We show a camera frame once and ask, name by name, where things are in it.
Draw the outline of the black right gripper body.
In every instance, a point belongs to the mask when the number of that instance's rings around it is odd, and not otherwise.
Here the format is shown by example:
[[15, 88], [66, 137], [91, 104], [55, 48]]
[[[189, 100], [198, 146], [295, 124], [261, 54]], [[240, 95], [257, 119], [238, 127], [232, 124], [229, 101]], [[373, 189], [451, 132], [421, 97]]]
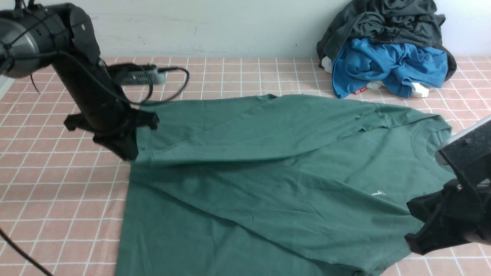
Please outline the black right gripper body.
[[442, 190], [407, 203], [410, 214], [423, 222], [416, 233], [405, 235], [412, 253], [480, 243], [490, 245], [490, 183], [475, 187], [448, 181]]

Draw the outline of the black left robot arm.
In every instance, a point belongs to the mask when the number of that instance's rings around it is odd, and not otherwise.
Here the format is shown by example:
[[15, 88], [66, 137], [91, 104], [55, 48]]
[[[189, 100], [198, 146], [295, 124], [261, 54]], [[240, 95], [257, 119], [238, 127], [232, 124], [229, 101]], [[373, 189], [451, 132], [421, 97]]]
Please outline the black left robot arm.
[[158, 116], [132, 107], [121, 84], [153, 85], [155, 65], [107, 65], [101, 58], [91, 18], [71, 3], [43, 6], [16, 0], [1, 11], [1, 75], [20, 79], [51, 66], [79, 109], [64, 125], [93, 133], [93, 142], [125, 161], [138, 155], [137, 129], [155, 130]]

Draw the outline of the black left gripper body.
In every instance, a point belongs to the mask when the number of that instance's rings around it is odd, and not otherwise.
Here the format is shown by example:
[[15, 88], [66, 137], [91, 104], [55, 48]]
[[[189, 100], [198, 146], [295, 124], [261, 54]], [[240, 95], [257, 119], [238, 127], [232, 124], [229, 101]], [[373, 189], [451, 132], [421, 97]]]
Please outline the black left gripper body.
[[90, 125], [83, 114], [68, 115], [64, 125], [68, 131], [81, 129], [93, 133], [93, 142], [109, 149], [124, 161], [133, 161], [138, 156], [137, 128], [149, 127], [156, 130], [160, 120], [155, 112], [130, 109], [122, 115], [121, 122], [115, 126], [97, 130]]

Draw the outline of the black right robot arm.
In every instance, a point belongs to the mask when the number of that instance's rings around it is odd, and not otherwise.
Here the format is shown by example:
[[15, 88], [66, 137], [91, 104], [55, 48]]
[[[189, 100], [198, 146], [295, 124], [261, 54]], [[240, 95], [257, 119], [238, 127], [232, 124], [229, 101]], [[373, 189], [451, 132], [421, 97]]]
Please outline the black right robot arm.
[[405, 235], [412, 253], [427, 255], [468, 243], [490, 244], [490, 185], [470, 186], [457, 179], [442, 190], [411, 199], [410, 214], [423, 222]]

